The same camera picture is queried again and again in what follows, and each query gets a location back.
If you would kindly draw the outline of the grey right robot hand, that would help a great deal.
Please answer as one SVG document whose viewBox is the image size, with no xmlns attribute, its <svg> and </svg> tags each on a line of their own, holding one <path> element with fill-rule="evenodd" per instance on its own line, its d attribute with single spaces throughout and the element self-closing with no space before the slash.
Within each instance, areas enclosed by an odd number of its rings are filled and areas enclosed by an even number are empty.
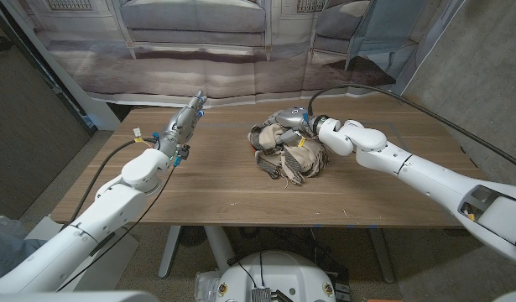
<svg viewBox="0 0 516 302">
<path fill-rule="evenodd" d="M 319 129 L 326 119 L 328 119 L 326 115 L 311 116 L 303 107 L 290 107 L 272 114 L 264 124 L 266 126 L 279 124 L 284 132 L 275 142 L 290 143 L 297 138 L 318 139 Z"/>
</svg>

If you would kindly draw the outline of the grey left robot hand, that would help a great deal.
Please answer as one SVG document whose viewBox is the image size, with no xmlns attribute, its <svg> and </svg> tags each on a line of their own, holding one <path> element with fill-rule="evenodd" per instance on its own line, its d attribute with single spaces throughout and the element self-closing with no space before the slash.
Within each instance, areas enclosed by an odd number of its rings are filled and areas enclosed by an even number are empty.
<svg viewBox="0 0 516 302">
<path fill-rule="evenodd" d="M 203 106 L 207 97 L 198 90 L 190 102 L 175 113 L 159 135 L 158 150 L 172 158 L 177 148 L 192 138 L 195 126 L 204 115 Z"/>
</svg>

